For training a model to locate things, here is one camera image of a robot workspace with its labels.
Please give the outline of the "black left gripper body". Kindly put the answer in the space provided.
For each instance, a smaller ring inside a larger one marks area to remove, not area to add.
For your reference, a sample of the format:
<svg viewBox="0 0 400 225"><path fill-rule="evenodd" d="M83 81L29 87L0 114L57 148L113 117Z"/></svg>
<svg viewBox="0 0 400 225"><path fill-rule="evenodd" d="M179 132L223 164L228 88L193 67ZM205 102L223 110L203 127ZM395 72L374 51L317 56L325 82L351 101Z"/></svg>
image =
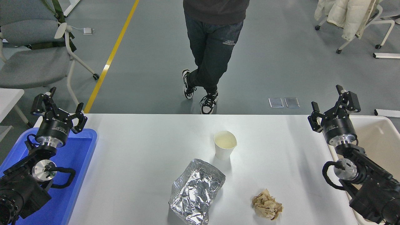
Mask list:
<svg viewBox="0 0 400 225"><path fill-rule="evenodd" d="M64 146L68 139L73 123L70 116L43 117L42 123L37 131L35 140L40 145Z"/></svg>

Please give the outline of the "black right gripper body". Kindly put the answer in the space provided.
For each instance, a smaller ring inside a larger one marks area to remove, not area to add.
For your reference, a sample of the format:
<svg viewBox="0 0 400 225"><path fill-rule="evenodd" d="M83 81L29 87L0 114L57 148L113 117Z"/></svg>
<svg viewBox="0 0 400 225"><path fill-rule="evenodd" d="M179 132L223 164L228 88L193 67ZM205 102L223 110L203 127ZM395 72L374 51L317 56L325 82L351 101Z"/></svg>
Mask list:
<svg viewBox="0 0 400 225"><path fill-rule="evenodd" d="M327 143L335 143L336 137L345 137L345 139L353 142L356 140L356 131L350 120L350 115L341 115L335 117L323 117L321 126L324 138Z"/></svg>

